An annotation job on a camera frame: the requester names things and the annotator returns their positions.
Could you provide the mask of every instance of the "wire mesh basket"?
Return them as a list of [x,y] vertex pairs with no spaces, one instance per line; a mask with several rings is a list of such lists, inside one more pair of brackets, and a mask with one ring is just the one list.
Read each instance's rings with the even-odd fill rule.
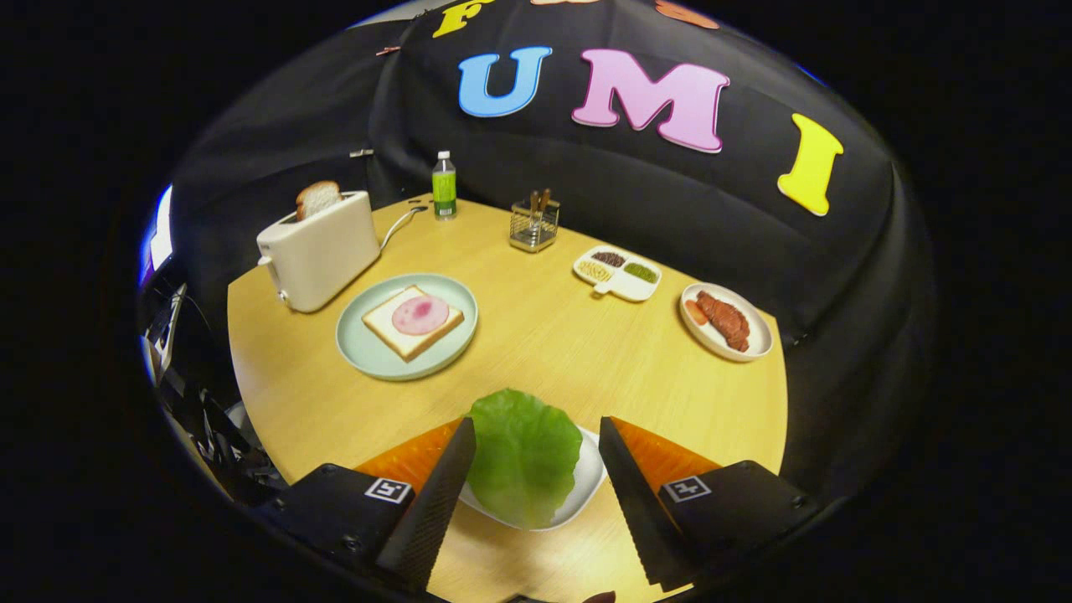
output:
[[510,245],[535,253],[554,242],[559,234],[557,201],[548,201],[544,211],[533,211],[523,201],[510,209]]

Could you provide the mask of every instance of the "green lettuce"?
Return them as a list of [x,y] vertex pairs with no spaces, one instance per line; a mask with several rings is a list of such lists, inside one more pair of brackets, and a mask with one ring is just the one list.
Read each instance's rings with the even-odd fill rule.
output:
[[516,389],[480,398],[466,416],[476,431],[473,495],[508,524],[548,527],[574,489],[581,431],[562,410]]

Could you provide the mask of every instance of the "table surface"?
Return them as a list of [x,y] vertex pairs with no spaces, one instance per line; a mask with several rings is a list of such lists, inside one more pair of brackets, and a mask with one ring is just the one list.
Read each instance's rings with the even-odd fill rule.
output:
[[[415,198],[428,204],[430,195]],[[411,207],[402,202],[373,212],[379,240]],[[766,356],[723,359],[693,338],[678,310],[681,292],[696,279],[655,263],[662,280],[646,302],[598,296],[572,264],[601,241],[560,229],[553,245],[527,253],[507,242],[508,211],[461,200],[458,207],[448,222],[416,214],[317,312],[284,307],[265,267],[230,283],[238,385],[257,437],[288,483],[324,462],[355,467],[504,387],[562,408],[596,433],[601,416],[615,415],[720,465],[751,459],[778,472],[788,409],[772,317],[763,313],[774,335]],[[568,224],[568,203],[563,217]],[[473,341],[423,379],[370,378],[340,354],[339,317],[366,289],[410,273],[442,274],[470,288],[479,305]],[[669,594],[647,584],[609,479],[577,518],[547,532],[515,530],[459,503],[428,590],[488,602],[517,593],[564,602],[608,590],[623,602]]]

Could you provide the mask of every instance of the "light blue plate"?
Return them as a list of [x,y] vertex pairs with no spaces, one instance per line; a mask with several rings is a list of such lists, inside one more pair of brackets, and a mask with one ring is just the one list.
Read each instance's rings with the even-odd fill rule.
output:
[[[414,284],[458,308],[465,318],[425,353],[406,363],[364,326],[361,317]],[[464,284],[442,275],[402,275],[370,286],[346,306],[336,327],[336,343],[346,362],[366,374],[387,381],[420,379],[455,362],[465,351],[476,330],[476,298]]]

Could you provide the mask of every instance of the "bread slice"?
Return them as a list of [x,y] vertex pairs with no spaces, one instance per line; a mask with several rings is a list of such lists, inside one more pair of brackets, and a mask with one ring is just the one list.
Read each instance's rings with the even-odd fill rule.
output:
[[404,333],[399,333],[399,330],[394,328],[394,323],[391,321],[394,310],[397,310],[398,307],[406,300],[413,299],[414,297],[420,297],[422,295],[428,294],[415,284],[410,285],[387,302],[384,302],[383,304],[369,310],[363,317],[361,317],[361,322],[364,323],[364,326],[369,327],[372,333],[375,333],[388,348],[394,350],[394,353],[406,363],[422,354],[425,350],[432,347],[432,343],[443,339],[446,334],[450,333],[456,326],[462,324],[462,321],[465,320],[465,314],[463,314],[461,310],[448,304],[447,322],[440,325],[440,328],[436,328],[431,333],[426,333],[425,335],[406,335]]
[[339,192],[339,182],[332,180],[313,182],[298,193],[298,220],[304,220],[340,201],[342,194]]

